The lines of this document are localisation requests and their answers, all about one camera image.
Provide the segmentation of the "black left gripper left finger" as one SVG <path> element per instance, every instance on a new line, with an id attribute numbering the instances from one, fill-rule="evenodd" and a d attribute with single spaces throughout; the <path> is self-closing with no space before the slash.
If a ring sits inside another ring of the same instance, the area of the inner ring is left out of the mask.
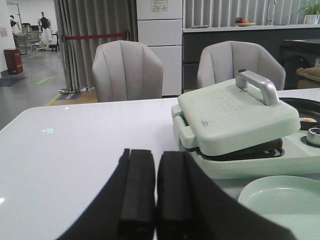
<path id="1" fill-rule="evenodd" d="M 59 239 L 153 239 L 155 184 L 152 152 L 126 148 L 109 180 Z"/>

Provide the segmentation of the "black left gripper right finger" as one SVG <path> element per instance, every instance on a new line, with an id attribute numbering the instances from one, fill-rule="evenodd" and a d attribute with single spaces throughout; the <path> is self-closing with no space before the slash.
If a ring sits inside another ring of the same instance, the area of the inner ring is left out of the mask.
<path id="1" fill-rule="evenodd" d="M 157 174 L 159 240 L 294 240 L 225 193 L 188 152 L 165 151 Z"/>

